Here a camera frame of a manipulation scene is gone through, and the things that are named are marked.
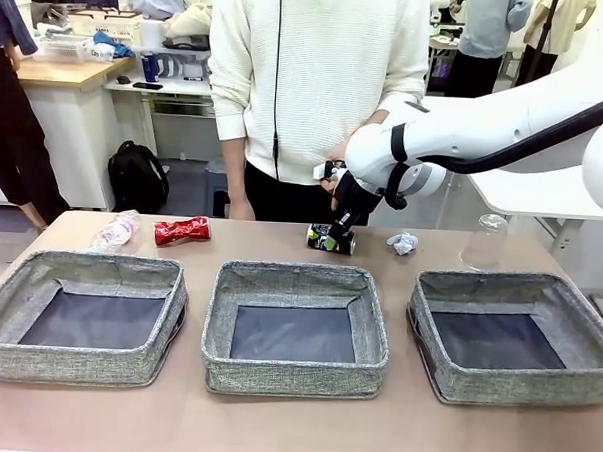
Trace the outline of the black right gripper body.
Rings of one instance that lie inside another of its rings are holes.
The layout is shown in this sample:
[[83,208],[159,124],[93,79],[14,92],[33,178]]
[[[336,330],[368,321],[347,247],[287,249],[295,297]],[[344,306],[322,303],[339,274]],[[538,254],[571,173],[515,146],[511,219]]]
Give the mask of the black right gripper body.
[[337,200],[336,224],[367,225],[370,214],[383,199],[377,190],[370,192],[364,189],[348,170],[343,170],[338,177],[333,196]]

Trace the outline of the person's left hand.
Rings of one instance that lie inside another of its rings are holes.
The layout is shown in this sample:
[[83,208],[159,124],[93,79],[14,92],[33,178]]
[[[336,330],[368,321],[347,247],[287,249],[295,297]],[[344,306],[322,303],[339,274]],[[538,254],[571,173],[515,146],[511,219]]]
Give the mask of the person's left hand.
[[[343,161],[345,159],[346,147],[349,139],[345,139],[338,146],[335,146],[329,153],[327,159],[331,161]],[[324,178],[319,181],[319,185],[331,195],[330,207],[332,210],[336,210],[338,200],[335,198],[335,190],[338,184],[338,180],[335,177]]]

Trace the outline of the person's right hand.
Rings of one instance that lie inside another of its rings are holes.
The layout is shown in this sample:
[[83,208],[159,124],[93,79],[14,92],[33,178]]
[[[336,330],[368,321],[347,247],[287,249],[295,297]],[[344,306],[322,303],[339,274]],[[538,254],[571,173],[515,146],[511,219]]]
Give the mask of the person's right hand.
[[229,193],[229,218],[233,220],[254,221],[255,213],[243,189]]

